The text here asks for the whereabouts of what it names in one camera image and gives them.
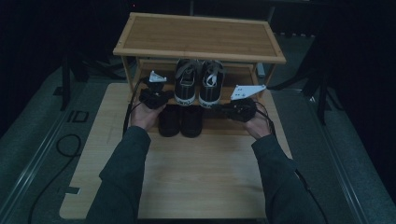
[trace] black sneaker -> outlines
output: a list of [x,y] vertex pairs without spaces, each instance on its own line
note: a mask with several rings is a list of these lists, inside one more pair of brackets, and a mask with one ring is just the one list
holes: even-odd
[[175,100],[179,105],[192,105],[195,100],[195,80],[199,78],[197,60],[180,59],[176,66]]
[[204,61],[202,65],[202,86],[199,92],[199,103],[210,108],[220,101],[221,87],[225,70],[219,61]]
[[198,105],[182,108],[180,132],[186,137],[196,137],[202,131],[204,109]]
[[180,131],[180,105],[167,105],[160,113],[158,131],[164,137],[172,137]]

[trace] black cable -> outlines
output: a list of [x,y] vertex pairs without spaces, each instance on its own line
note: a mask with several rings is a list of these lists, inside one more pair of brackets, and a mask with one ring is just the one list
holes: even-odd
[[[62,152],[61,149],[60,149],[60,147],[59,147],[59,144],[61,143],[61,141],[64,140],[66,137],[70,137],[70,136],[76,137],[77,140],[78,140],[78,147],[76,148],[76,151],[75,151],[73,154],[71,154],[71,155]],[[65,166],[64,166],[64,167],[63,167],[52,179],[51,179],[51,181],[46,185],[46,187],[44,187],[44,188],[41,190],[41,192],[38,194],[38,196],[35,198],[35,201],[33,202],[32,206],[31,206],[31,208],[30,208],[29,217],[28,217],[28,224],[31,224],[31,223],[32,223],[33,212],[35,211],[35,206],[37,205],[37,203],[38,203],[38,201],[40,200],[41,196],[43,196],[44,192],[47,190],[47,188],[50,187],[50,185],[52,184],[52,182],[53,182],[53,181],[54,181],[54,180],[55,180],[55,179],[67,168],[67,166],[69,166],[69,164],[73,161],[73,159],[74,159],[75,157],[79,157],[79,156],[81,155],[81,153],[79,153],[80,148],[81,148],[81,138],[80,138],[78,135],[73,134],[73,133],[64,135],[63,137],[61,137],[61,138],[57,141],[57,143],[56,143],[56,150],[57,150],[61,155],[70,158],[70,160],[69,160],[69,161],[67,162],[67,164],[66,164],[66,165],[65,165]]]
[[122,126],[122,135],[125,134],[126,129],[128,128],[129,117],[131,116],[132,111],[137,107],[137,105],[136,105],[134,108],[132,108],[132,105],[134,104],[134,98],[136,97],[136,93],[139,88],[139,85],[144,79],[147,79],[147,77],[139,78],[136,85],[134,85],[134,92],[132,93],[131,100],[129,101],[129,104],[126,108],[125,119],[124,119],[123,126]]
[[326,224],[329,223],[329,220],[326,217],[326,214],[323,211],[323,208],[320,206],[317,198],[315,197],[314,193],[312,193],[311,188],[308,186],[308,183],[306,182],[304,176],[300,173],[300,171],[298,171],[297,169],[295,170],[295,174],[297,174],[297,176],[300,178],[300,181],[303,183],[305,190],[311,195],[312,199],[314,200],[315,204],[317,205],[320,213],[323,216],[323,219],[325,221]]
[[265,108],[265,106],[264,106],[262,103],[257,102],[257,101],[255,101],[255,103],[258,104],[258,105],[261,105],[262,108],[264,108],[265,114],[262,113],[259,109],[256,109],[256,112],[258,112],[259,114],[261,114],[263,117],[265,117],[265,118],[267,119],[267,121],[268,121],[267,123],[268,123],[268,126],[269,126],[269,128],[270,128],[270,132],[271,132],[271,134],[273,134],[273,135],[276,137],[275,125],[274,125],[274,122],[273,122],[273,121],[270,119],[270,117],[268,116],[268,111],[267,111],[267,109]]

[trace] sneaker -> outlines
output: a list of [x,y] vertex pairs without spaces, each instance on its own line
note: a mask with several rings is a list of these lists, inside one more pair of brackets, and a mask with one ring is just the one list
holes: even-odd
[[195,80],[198,78],[198,61],[180,59],[176,66],[175,100],[179,105],[192,105],[195,100]]
[[201,134],[204,109],[198,105],[182,108],[180,132],[186,137],[196,137]]
[[210,108],[220,101],[221,87],[225,70],[219,61],[204,61],[202,65],[202,86],[199,92],[199,103],[202,107]]
[[167,105],[161,111],[158,123],[158,131],[164,137],[172,137],[179,133],[179,114],[180,105]]

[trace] shoe sole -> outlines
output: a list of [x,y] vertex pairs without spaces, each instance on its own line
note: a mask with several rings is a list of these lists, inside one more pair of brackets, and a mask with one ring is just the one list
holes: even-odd
[[216,101],[208,102],[208,101],[203,100],[203,99],[201,98],[201,96],[199,96],[199,104],[201,105],[201,107],[210,109],[210,107],[211,107],[212,105],[218,105],[218,104],[219,104],[220,98],[221,98],[221,97],[219,97],[219,99],[217,99]]
[[192,103],[194,103],[194,100],[195,100],[195,94],[190,99],[187,99],[187,100],[178,98],[175,95],[175,100],[178,105],[182,105],[182,106],[192,105]]

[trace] floor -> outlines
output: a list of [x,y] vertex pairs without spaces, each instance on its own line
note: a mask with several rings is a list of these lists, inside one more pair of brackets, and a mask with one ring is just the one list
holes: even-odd
[[[297,71],[312,37],[276,36],[287,63],[271,85]],[[116,71],[123,76],[122,69]],[[72,82],[72,101],[60,111],[61,71],[48,77],[20,117],[0,139],[0,223],[83,223],[59,217],[64,193],[108,83],[115,80],[92,72],[87,83]],[[293,158],[323,207],[329,223],[391,223],[396,208],[377,176],[346,113],[328,101],[326,125],[316,116],[316,96],[300,92],[306,80],[272,91]],[[62,139],[67,134],[75,136]],[[57,175],[68,164],[64,171]],[[142,223],[263,223],[265,220],[141,220]]]

